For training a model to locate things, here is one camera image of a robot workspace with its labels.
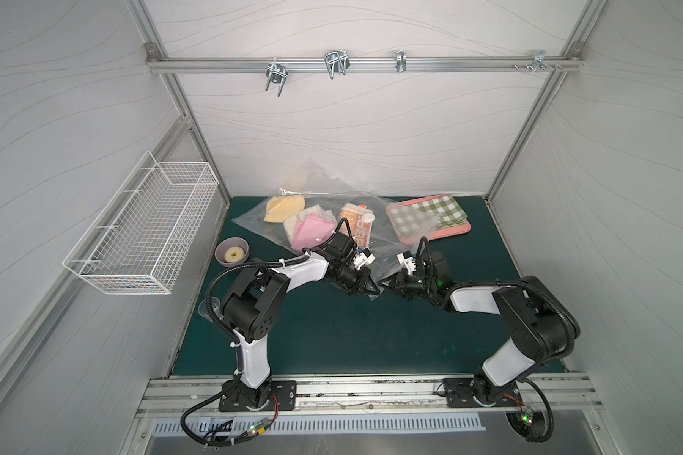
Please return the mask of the orange lettered towel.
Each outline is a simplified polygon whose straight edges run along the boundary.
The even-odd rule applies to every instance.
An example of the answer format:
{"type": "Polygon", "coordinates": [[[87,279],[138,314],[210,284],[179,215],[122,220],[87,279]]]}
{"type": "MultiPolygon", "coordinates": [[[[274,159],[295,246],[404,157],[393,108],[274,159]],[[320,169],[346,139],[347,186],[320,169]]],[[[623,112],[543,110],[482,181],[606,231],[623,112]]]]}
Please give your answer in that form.
{"type": "Polygon", "coordinates": [[[365,205],[347,203],[341,209],[341,218],[345,218],[351,228],[351,236],[361,249],[369,248],[373,223],[362,222],[365,213],[372,212],[365,205]]]}

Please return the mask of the pink towel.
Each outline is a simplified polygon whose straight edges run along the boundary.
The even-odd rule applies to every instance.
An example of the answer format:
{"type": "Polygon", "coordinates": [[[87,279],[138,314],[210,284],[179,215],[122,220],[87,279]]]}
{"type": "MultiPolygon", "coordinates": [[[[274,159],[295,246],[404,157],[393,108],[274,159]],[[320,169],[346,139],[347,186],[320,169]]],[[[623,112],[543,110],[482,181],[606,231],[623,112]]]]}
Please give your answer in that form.
{"type": "Polygon", "coordinates": [[[335,227],[334,221],[327,220],[320,215],[309,214],[296,225],[291,248],[301,251],[304,248],[319,246],[332,235],[335,227]]]}

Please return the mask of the clear plastic vacuum bag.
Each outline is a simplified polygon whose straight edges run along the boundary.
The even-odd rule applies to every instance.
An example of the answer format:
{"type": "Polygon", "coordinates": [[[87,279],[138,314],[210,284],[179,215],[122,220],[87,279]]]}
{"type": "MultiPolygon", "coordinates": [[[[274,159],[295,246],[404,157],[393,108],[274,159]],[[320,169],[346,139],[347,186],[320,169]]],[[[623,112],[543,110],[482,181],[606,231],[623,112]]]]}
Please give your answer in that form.
{"type": "Polygon", "coordinates": [[[402,269],[398,258],[414,253],[419,240],[436,230],[440,217],[392,199],[364,193],[307,160],[261,203],[233,223],[294,253],[320,246],[337,229],[375,260],[371,277],[380,280],[402,269]]]}

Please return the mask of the white patterned towel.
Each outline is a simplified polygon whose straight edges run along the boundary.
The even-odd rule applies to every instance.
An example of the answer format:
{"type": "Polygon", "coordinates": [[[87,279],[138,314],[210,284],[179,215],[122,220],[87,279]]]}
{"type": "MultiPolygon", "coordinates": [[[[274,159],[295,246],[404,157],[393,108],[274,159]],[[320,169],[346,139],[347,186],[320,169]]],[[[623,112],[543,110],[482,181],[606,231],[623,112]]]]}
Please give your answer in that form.
{"type": "Polygon", "coordinates": [[[301,251],[326,242],[335,231],[337,219],[331,210],[315,205],[292,215],[283,226],[291,249],[301,251]]]}

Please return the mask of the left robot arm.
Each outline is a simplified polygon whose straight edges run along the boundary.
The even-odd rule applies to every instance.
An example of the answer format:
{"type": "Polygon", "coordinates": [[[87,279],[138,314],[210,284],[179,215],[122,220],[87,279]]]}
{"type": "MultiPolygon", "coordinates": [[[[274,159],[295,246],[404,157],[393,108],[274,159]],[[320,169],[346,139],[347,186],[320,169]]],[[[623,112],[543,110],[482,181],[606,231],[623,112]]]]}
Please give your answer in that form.
{"type": "Polygon", "coordinates": [[[220,305],[206,306],[211,321],[231,337],[237,349],[238,382],[255,392],[266,388],[271,380],[268,336],[288,293],[311,282],[330,281],[346,294],[377,296],[381,290],[370,267],[375,261],[371,250],[360,248],[354,239],[337,232],[297,257],[275,262],[255,260],[218,275],[208,287],[208,298],[222,278],[238,273],[220,305]]]}

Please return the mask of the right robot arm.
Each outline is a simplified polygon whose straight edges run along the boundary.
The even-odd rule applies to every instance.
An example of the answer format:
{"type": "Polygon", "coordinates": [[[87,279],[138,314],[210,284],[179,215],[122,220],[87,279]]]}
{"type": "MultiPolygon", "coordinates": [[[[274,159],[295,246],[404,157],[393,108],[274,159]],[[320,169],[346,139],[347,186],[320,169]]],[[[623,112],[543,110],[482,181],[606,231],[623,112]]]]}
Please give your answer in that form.
{"type": "Polygon", "coordinates": [[[537,277],[454,282],[442,254],[429,250],[398,254],[398,261],[400,271],[379,280],[379,287],[406,299],[427,299],[438,309],[504,320],[507,340],[476,368],[469,386],[480,403],[490,406],[506,388],[573,352],[580,325],[537,277]]]}

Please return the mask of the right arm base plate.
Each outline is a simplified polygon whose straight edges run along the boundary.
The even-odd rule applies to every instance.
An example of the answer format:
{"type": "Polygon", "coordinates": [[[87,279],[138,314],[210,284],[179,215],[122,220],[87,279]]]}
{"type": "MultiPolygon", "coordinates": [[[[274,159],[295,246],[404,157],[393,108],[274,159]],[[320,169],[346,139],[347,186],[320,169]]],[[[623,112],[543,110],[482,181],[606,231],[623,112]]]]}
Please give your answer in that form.
{"type": "Polygon", "coordinates": [[[518,407],[523,402],[514,382],[495,386],[485,375],[444,378],[442,396],[453,409],[518,407]]]}

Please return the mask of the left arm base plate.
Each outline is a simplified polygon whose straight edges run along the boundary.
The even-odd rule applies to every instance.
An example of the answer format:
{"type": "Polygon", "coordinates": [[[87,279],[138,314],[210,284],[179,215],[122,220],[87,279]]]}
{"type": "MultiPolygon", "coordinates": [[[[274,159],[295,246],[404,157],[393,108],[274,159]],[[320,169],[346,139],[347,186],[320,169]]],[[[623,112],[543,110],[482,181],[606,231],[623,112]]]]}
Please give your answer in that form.
{"type": "Polygon", "coordinates": [[[267,379],[257,389],[240,380],[227,381],[219,398],[218,411],[293,411],[297,382],[267,379]]]}

